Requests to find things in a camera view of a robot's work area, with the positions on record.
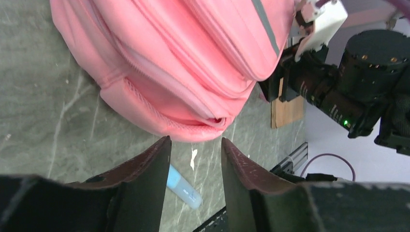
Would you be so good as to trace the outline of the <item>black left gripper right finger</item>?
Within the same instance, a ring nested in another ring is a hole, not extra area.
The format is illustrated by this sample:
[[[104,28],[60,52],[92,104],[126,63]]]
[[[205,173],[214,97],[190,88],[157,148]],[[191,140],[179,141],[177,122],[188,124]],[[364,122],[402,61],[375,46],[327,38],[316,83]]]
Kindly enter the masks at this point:
[[[231,232],[407,232],[410,187],[402,183],[289,182],[221,141]]]

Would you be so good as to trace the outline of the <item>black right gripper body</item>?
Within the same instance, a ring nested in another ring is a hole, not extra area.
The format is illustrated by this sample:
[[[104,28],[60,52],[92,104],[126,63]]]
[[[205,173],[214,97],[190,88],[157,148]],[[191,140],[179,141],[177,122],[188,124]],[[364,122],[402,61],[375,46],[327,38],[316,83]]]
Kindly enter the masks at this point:
[[[268,102],[279,99],[289,102],[300,95],[300,88],[296,86],[297,78],[311,80],[308,73],[318,69],[319,72],[327,69],[325,60],[329,51],[328,46],[322,45],[319,51],[309,50],[302,54],[298,62],[295,55],[300,45],[291,45],[284,49],[277,67],[264,81],[259,82],[262,96]]]

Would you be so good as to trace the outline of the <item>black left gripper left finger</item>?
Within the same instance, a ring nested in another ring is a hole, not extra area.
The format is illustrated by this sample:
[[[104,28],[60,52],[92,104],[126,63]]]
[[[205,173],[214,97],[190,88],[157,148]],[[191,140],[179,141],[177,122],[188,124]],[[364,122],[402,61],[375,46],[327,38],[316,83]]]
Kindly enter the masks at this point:
[[[171,139],[84,182],[34,174],[0,177],[3,232],[157,232],[170,166]]]

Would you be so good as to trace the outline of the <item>light blue eraser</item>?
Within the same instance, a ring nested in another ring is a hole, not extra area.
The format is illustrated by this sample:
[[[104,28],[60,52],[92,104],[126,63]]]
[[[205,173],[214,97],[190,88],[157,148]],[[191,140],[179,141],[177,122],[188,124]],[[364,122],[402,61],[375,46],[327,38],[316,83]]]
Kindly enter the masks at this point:
[[[167,187],[175,193],[190,208],[197,209],[202,203],[201,195],[196,189],[170,165],[167,177]]]

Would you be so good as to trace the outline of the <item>pink student backpack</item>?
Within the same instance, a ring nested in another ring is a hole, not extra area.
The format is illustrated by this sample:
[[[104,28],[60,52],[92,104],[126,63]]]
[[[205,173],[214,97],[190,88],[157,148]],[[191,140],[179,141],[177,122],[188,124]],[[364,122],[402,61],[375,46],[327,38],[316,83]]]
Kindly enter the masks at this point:
[[[219,137],[271,76],[293,0],[52,0],[51,15],[101,98],[180,142]]]

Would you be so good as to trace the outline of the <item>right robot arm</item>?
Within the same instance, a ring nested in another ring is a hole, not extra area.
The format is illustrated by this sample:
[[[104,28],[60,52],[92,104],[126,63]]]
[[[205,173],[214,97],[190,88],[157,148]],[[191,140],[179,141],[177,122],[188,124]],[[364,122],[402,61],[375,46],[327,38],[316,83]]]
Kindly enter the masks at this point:
[[[302,53],[286,48],[272,75],[259,83],[269,102],[304,98],[348,131],[351,139],[380,130],[374,142],[410,153],[410,39],[393,30],[353,35],[339,65],[325,63],[328,47]]]

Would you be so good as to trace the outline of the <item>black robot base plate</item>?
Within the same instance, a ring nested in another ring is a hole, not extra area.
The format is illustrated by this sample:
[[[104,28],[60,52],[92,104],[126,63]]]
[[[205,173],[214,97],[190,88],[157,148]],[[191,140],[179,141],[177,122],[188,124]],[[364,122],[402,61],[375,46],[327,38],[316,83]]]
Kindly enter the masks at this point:
[[[228,232],[228,217],[226,207],[211,216],[193,232]]]

